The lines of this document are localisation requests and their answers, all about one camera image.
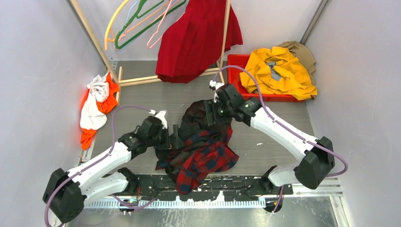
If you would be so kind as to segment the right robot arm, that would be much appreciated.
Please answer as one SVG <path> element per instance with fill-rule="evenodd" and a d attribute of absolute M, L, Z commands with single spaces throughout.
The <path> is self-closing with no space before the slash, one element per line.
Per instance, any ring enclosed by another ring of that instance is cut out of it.
<path fill-rule="evenodd" d="M 263 107 L 263 102 L 252 97 L 247 100 L 234 85 L 210 81 L 209 87 L 214 97 L 206 101 L 211 111 L 211 120 L 218 123 L 235 119 L 249 127 L 268 135 L 297 160 L 289 166 L 272 166 L 262 177 L 263 190 L 275 194 L 281 186 L 300 183 L 306 188 L 316 189 L 335 166 L 334 156 L 327 151 L 333 150 L 332 141 L 327 137 L 318 139 L 303 133 L 285 120 Z"/>

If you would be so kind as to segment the dark plaid garment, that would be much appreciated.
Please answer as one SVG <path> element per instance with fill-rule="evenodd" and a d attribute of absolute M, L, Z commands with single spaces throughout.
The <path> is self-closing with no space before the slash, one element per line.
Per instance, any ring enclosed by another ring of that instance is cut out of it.
<path fill-rule="evenodd" d="M 179 194 L 198 188 L 208 174 L 224 172 L 235 166 L 239 156 L 228 146 L 233 130 L 231 120 L 208 126 L 206 100 L 193 102 L 182 116 L 179 149 L 156 149 L 156 170 L 165 170 Z"/>

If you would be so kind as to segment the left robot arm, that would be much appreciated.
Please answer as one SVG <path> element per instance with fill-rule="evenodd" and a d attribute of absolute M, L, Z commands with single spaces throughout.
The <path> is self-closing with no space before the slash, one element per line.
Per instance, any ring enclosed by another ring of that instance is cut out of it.
<path fill-rule="evenodd" d="M 135 131 L 122 135 L 108 150 L 88 162 L 68 171 L 55 170 L 43 195 L 46 211 L 52 211 L 61 223 L 68 223 L 86 205 L 106 196 L 136 193 L 139 181 L 131 170 L 123 167 L 111 175 L 109 172 L 143 154 L 149 147 L 168 150 L 183 146 L 179 126 L 174 124 L 173 133 L 169 134 L 164 114 L 161 111 L 147 117 Z"/>

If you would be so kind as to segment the red skirt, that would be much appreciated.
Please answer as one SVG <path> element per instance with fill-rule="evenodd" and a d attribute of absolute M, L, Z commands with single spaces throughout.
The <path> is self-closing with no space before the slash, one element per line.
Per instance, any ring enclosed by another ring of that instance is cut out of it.
<path fill-rule="evenodd" d="M 243 38 L 233 9 L 224 32 L 226 1 L 191 0 L 163 34 L 155 74 L 163 82 L 188 83 L 205 72 Z"/>

